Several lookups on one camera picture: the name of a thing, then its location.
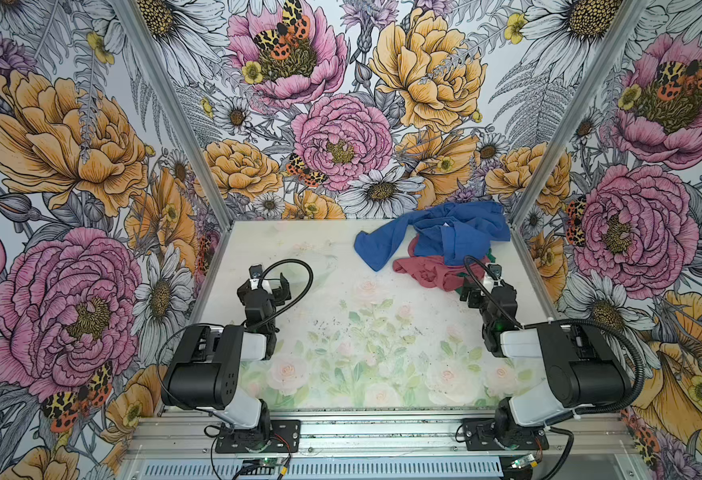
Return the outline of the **green cloth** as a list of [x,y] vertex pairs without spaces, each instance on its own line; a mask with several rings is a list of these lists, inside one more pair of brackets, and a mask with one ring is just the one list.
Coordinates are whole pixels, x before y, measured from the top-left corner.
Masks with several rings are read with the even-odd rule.
[[466,278],[469,281],[483,281],[485,276],[485,264],[495,263],[497,258],[492,251],[489,251],[484,258],[476,258],[468,255],[464,258],[462,268],[458,271],[459,278]]

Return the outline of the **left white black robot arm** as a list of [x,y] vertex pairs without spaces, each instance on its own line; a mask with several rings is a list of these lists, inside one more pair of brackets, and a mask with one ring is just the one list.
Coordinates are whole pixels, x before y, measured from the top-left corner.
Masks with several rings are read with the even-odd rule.
[[162,401],[207,412],[234,435],[267,440],[272,430],[268,406],[238,386],[239,373],[243,363],[266,361],[275,353],[278,328],[272,316],[292,299],[290,284],[283,276],[252,278],[237,295],[245,323],[186,329],[162,380]]

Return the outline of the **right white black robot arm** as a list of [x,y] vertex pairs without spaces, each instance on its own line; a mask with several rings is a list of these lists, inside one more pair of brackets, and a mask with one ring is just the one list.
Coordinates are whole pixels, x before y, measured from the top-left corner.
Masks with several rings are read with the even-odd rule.
[[489,353],[504,360],[537,359],[544,366],[543,380],[501,400],[493,417],[463,420],[459,432],[468,449],[546,449],[546,433],[556,424],[620,411],[641,393],[645,363],[619,329],[588,319],[520,324],[514,316],[516,290],[503,280],[492,288],[465,280],[459,292],[482,315]]

